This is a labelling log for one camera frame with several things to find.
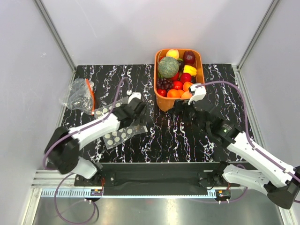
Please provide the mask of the polka dot zip bag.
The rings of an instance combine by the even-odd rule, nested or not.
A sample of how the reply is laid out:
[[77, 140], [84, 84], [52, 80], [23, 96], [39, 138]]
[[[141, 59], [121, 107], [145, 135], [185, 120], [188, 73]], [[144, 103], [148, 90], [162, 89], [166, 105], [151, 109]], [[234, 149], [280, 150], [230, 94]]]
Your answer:
[[[128, 97], [121, 98], [116, 102], [116, 107], [128, 103]], [[94, 110], [94, 118], [98, 119], [104, 116], [112, 108], [112, 104], [105, 105], [103, 107]], [[145, 115], [142, 115], [137, 120], [135, 120], [129, 127], [120, 128], [118, 131], [113, 131], [102, 136], [106, 148], [109, 150], [120, 144], [123, 144], [128, 139], [132, 138], [134, 135], [143, 134], [148, 132], [146, 127]]]

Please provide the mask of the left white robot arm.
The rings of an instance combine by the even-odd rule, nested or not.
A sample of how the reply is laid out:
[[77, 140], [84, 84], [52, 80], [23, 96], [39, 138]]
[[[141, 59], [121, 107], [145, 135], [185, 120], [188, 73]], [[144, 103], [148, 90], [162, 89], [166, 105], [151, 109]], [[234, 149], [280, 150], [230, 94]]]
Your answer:
[[112, 108], [104, 116], [87, 124], [72, 129], [58, 127], [45, 149], [45, 157], [60, 174], [80, 175], [95, 186], [101, 181], [100, 169], [93, 162], [80, 157], [79, 151], [106, 134], [140, 121], [145, 111], [146, 103], [134, 97], [127, 104]]

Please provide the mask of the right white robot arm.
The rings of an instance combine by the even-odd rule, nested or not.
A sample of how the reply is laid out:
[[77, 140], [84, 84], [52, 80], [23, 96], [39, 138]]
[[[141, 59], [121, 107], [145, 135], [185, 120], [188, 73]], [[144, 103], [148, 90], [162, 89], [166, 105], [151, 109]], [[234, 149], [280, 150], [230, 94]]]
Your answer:
[[244, 158], [256, 170], [251, 171], [220, 162], [207, 175], [210, 185], [239, 184], [265, 195], [277, 206], [290, 209], [300, 192], [300, 168], [293, 167], [270, 154], [263, 147], [247, 139], [247, 134], [236, 124], [225, 119], [218, 108], [209, 101], [176, 100], [175, 112], [184, 121], [206, 133], [206, 135], [229, 151]]

